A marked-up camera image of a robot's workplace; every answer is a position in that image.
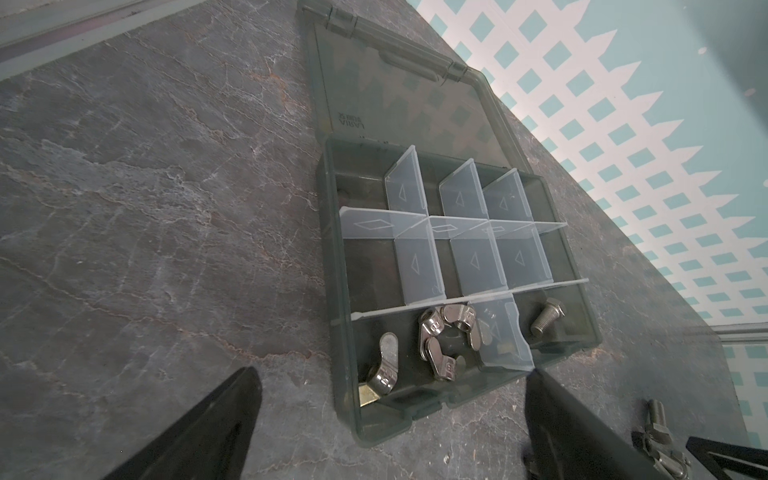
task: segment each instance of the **compartment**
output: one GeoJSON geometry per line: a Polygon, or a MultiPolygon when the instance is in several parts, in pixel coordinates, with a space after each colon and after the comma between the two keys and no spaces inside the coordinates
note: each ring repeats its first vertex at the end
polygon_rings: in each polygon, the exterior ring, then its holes
{"type": "Polygon", "coordinates": [[[533,352],[537,366],[547,366],[566,358],[585,346],[595,346],[601,335],[592,318],[583,284],[553,286],[515,294],[520,313],[520,328],[533,352]],[[531,334],[531,324],[536,320],[548,297],[565,304],[565,316],[555,320],[541,338],[531,334]]]}
{"type": "MultiPolygon", "coordinates": [[[[426,215],[341,207],[339,219],[345,240],[392,240],[406,305],[445,298],[435,238],[426,215]]],[[[358,243],[355,250],[365,251],[366,248],[375,251],[381,247],[377,248],[374,243],[367,246],[358,243]]]]}
{"type": "Polygon", "coordinates": [[[427,214],[422,172],[416,147],[411,145],[384,176],[390,210],[427,214]]]}
{"type": "Polygon", "coordinates": [[[379,338],[386,332],[399,340],[399,373],[395,388],[379,401],[361,409],[358,439],[376,442],[407,430],[414,420],[442,408],[461,405],[482,393],[520,378],[533,369],[531,350],[518,325],[514,298],[510,293],[484,296],[472,304],[486,334],[480,352],[469,348],[466,334],[446,328],[439,337],[444,354],[456,358],[454,382],[435,380],[428,362],[418,352],[419,316],[423,308],[390,313],[353,322],[357,382],[379,361],[379,338]]]}
{"type": "Polygon", "coordinates": [[[568,246],[565,229],[554,228],[551,230],[544,229],[544,231],[541,229],[541,226],[564,225],[564,223],[558,222],[547,184],[544,179],[536,175],[519,174],[525,196],[531,206],[531,214],[539,229],[539,240],[552,272],[552,280],[554,282],[567,282],[580,278],[571,255],[571,249],[568,246]]]}
{"type": "Polygon", "coordinates": [[[492,220],[533,221],[517,168],[492,181],[482,189],[482,193],[488,208],[488,217],[492,220]]]}
{"type": "Polygon", "coordinates": [[[507,290],[502,261],[488,221],[455,235],[450,244],[463,296],[507,290]]]}
{"type": "Polygon", "coordinates": [[[531,348],[520,330],[518,307],[511,294],[471,300],[482,336],[480,359],[484,367],[533,370],[531,348]]]}
{"type": "Polygon", "coordinates": [[[552,283],[552,272],[533,223],[491,220],[509,288],[552,283]]]}
{"type": "Polygon", "coordinates": [[[477,167],[471,158],[443,179],[439,190],[447,217],[488,218],[477,167]]]}

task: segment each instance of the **bolt thread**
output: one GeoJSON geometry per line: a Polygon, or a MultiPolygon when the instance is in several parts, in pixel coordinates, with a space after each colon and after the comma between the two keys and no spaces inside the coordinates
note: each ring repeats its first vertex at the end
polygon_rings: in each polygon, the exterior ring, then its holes
{"type": "Polygon", "coordinates": [[[536,320],[531,325],[531,332],[533,333],[533,336],[543,336],[544,331],[558,318],[560,318],[560,310],[553,307],[552,305],[547,305],[544,307],[544,310],[541,312],[541,314],[536,318],[536,320]]]}

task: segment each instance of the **marble countertop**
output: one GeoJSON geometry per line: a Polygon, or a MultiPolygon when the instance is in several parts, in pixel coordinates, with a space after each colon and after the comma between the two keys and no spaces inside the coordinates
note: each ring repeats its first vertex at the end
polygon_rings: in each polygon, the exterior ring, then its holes
{"type": "MultiPolygon", "coordinates": [[[[451,52],[403,0],[340,3],[451,52]]],[[[209,0],[0,82],[0,478],[100,478],[245,365],[244,478],[522,477],[523,382],[373,449],[336,419],[295,8],[209,0]]],[[[550,373],[627,442],[653,397],[745,445],[715,335],[508,117],[604,337],[550,373]]]]}

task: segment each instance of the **metal bolt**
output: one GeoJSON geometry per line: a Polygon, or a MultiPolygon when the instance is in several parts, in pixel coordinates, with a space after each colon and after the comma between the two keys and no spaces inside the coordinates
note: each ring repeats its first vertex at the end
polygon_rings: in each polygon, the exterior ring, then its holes
{"type": "Polygon", "coordinates": [[[565,316],[565,305],[558,299],[547,298],[544,310],[531,325],[531,333],[535,337],[543,336],[544,331],[562,316],[565,316]]]}
{"type": "Polygon", "coordinates": [[[650,415],[651,423],[667,426],[667,414],[664,412],[664,404],[658,400],[648,402],[648,414],[650,415]]]}
{"type": "Polygon", "coordinates": [[[658,400],[648,402],[648,419],[645,425],[645,432],[655,441],[662,445],[672,444],[672,434],[667,427],[667,415],[664,413],[664,404],[658,400]]]}

